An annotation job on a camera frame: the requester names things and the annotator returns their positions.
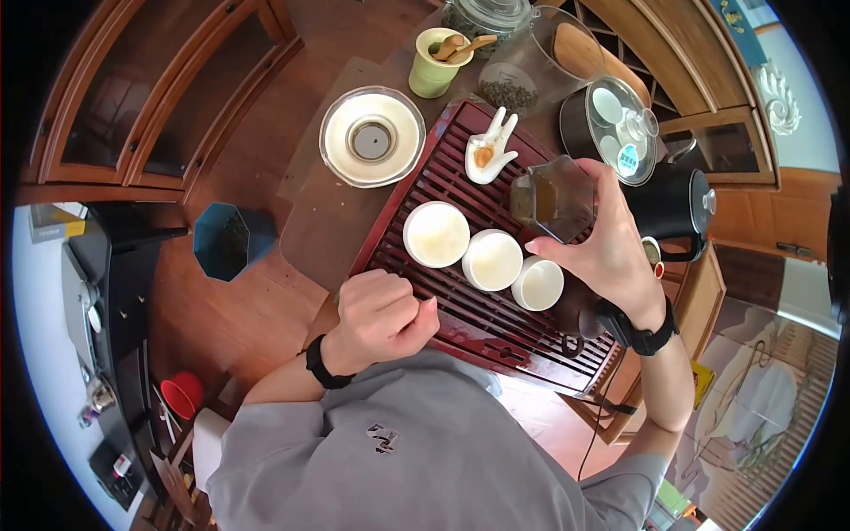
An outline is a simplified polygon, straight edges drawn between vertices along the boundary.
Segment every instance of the red cup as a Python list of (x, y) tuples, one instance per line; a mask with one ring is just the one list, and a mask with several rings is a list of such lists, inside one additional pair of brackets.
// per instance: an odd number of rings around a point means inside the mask
[(182, 370), (170, 379), (163, 380), (160, 390), (168, 407), (186, 420), (192, 418), (204, 398), (201, 380), (189, 370)]

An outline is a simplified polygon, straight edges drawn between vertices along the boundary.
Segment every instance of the black watch strap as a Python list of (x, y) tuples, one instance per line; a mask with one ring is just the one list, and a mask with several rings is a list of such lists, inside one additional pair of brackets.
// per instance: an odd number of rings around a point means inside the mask
[(673, 334), (679, 333), (673, 305), (669, 297), (664, 298), (667, 303), (664, 324), (654, 334), (649, 330), (635, 330), (626, 314), (606, 299), (600, 299), (597, 303), (597, 316), (620, 345), (633, 348), (641, 356), (652, 356), (670, 341)]
[(354, 375), (334, 376), (327, 371), (325, 363), (321, 359), (320, 349), (321, 340), (324, 337), (325, 334), (316, 337), (313, 342), (309, 344), (309, 347), (307, 347), (307, 370), (313, 373), (313, 376), (315, 376), (316, 380), (318, 380), (321, 386), (325, 389), (342, 389), (351, 383), (351, 379), (354, 378)]

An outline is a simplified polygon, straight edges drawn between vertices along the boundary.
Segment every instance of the green ceramic cup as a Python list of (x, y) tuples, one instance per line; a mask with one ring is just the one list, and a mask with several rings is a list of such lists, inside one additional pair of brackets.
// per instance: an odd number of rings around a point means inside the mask
[[(413, 68), (407, 78), (407, 84), (411, 86), (413, 93), (420, 98), (439, 98), (445, 91), (449, 90), (451, 80), (457, 75), (458, 69), (473, 60), (474, 52), (460, 63), (449, 65), (442, 61), (435, 61), (428, 49), (436, 42), (440, 43), (450, 35), (461, 35), (458, 31), (449, 28), (431, 28), (419, 34), (416, 38), (416, 56), (413, 58)], [(464, 46), (469, 45), (469, 39), (463, 38)]]

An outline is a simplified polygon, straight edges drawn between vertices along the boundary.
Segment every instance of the blue octagonal container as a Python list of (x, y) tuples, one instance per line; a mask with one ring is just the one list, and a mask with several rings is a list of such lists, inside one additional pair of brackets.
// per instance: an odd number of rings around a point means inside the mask
[(211, 279), (230, 282), (262, 260), (277, 240), (267, 212), (211, 203), (195, 222), (192, 251)]

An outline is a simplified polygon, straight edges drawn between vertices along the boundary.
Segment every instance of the clay teapot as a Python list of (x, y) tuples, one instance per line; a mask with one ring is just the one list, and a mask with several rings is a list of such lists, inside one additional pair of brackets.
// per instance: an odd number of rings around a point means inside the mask
[[(564, 292), (552, 307), (552, 314), (555, 327), (564, 333), (561, 348), (566, 358), (575, 358), (584, 350), (586, 339), (596, 339), (605, 332), (594, 310), (599, 298), (587, 284), (564, 270)], [(575, 338), (575, 348), (570, 348), (568, 337)]]

